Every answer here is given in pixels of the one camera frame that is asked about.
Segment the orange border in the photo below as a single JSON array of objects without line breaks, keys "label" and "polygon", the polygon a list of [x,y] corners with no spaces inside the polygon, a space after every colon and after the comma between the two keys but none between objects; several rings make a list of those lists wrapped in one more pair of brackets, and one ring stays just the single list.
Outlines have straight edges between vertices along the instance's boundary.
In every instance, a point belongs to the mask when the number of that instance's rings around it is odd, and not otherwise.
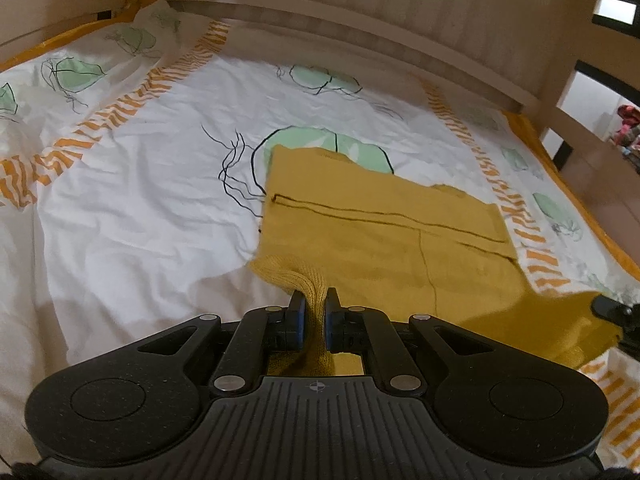
[{"label": "orange border", "polygon": [[571,192],[567,184],[562,180],[562,176],[553,164],[553,161],[546,152],[542,142],[540,142],[540,139],[538,138],[538,135],[536,134],[536,131],[529,119],[523,115],[517,115],[510,112],[502,113],[509,121],[511,131],[513,131],[513,133],[516,134],[538,158],[542,166],[546,169],[548,175],[554,180],[562,192],[569,197],[569,200],[571,200],[576,209],[580,212],[584,221],[587,222],[587,225],[616,259],[620,266],[636,280],[640,281],[640,267],[638,264],[636,264],[635,261],[633,261],[631,257],[626,254],[625,251],[623,251],[620,246],[606,234],[606,232],[604,232],[602,227],[600,227],[596,219],[591,215],[591,213],[589,213],[587,208],[585,208],[580,199]]},{"label": "orange border", "polygon": [[85,23],[84,25],[72,28],[71,30],[50,38],[49,40],[43,41],[41,44],[36,45],[29,50],[25,50],[17,56],[9,58],[7,61],[0,63],[0,72],[4,72],[9,68],[19,65],[20,63],[35,59],[38,56],[42,56],[42,54],[46,54],[51,50],[55,50],[56,48],[65,46],[66,44],[69,44],[72,41],[75,41],[78,38],[81,38],[82,36],[85,36],[95,30],[99,30],[103,27],[108,27],[109,25],[113,25],[114,23],[132,22],[133,18],[135,18],[136,16],[136,13],[140,9],[151,5],[154,1],[156,0],[125,0],[125,10],[124,12],[121,12],[116,18],[111,18],[110,20],[100,20],[99,22]]}]

